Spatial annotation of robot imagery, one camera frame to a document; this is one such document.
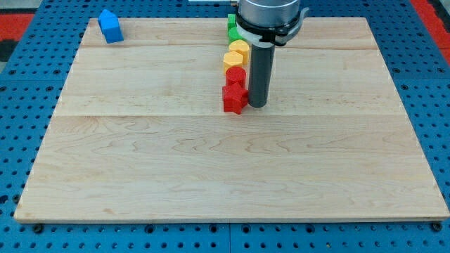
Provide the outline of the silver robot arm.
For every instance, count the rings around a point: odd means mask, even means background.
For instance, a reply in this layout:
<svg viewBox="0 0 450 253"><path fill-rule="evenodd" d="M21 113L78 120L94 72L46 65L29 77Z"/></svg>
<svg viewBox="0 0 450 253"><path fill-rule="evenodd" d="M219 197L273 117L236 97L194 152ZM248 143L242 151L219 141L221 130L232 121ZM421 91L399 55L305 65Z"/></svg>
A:
<svg viewBox="0 0 450 253"><path fill-rule="evenodd" d="M240 0L236 29L254 46L285 46L308 15L309 8L301 7L300 0Z"/></svg>

